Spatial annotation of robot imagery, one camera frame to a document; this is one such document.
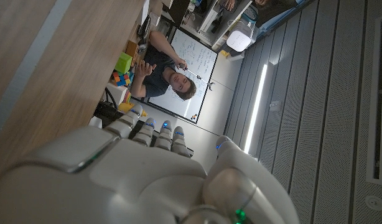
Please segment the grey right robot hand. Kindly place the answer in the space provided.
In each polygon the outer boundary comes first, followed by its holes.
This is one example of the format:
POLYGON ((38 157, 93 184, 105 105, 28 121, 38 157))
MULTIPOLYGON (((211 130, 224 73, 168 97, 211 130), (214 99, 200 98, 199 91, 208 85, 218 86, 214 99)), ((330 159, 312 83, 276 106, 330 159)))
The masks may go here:
POLYGON ((298 223, 283 186, 230 138, 210 170, 181 127, 133 128, 136 105, 106 128, 72 131, 0 174, 0 223, 298 223))

